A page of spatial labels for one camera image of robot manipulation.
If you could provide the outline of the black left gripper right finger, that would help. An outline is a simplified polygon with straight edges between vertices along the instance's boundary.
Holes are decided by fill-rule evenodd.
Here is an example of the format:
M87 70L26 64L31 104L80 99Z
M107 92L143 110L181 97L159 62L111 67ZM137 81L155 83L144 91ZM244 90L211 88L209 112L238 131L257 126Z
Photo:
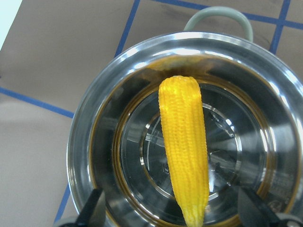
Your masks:
M238 214L244 227L278 227L280 219L251 189L240 188Z

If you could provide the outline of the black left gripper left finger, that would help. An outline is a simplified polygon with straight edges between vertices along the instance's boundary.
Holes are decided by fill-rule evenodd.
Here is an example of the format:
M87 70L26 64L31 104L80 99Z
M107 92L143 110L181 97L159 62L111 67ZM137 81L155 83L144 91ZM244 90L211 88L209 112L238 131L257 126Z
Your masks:
M103 189L93 189L77 218L78 227L103 227L106 219L106 198Z

